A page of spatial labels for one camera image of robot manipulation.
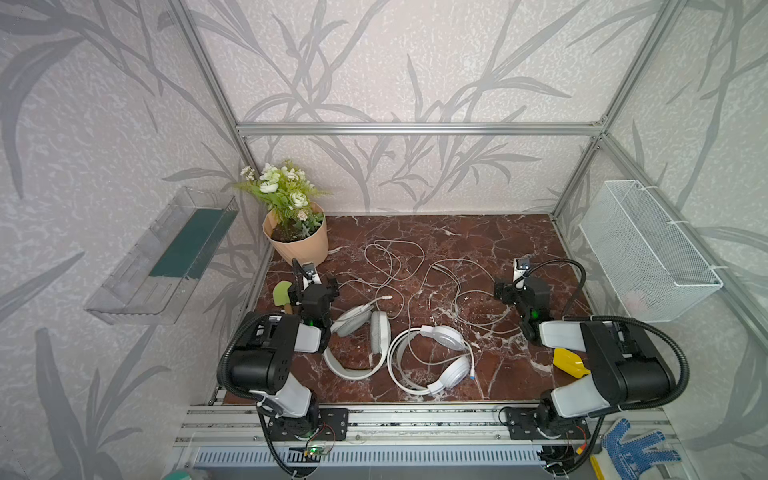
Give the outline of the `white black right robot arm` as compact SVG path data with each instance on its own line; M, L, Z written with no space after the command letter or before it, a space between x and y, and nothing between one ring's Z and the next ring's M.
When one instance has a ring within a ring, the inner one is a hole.
M587 279L586 269L575 260L555 258L532 265L518 258L513 278L496 280L493 286L493 297L518 312L520 329L528 342L587 356L586 376L541 395L532 411L536 428L545 436L556 437L586 418L657 408L678 399L689 384L691 368L677 342L632 317L553 319L549 309L551 288L534 276L551 265L570 265L578 271L576 291L563 308L567 314Z

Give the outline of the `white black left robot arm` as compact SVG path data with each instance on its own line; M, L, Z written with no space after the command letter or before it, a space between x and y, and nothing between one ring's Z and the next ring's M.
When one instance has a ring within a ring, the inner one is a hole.
M307 437L320 428L316 394L291 373L294 354L320 354L331 337L331 304L338 282L281 281L274 312L249 312L224 350L217 381L227 392L253 401L258 413L288 435Z

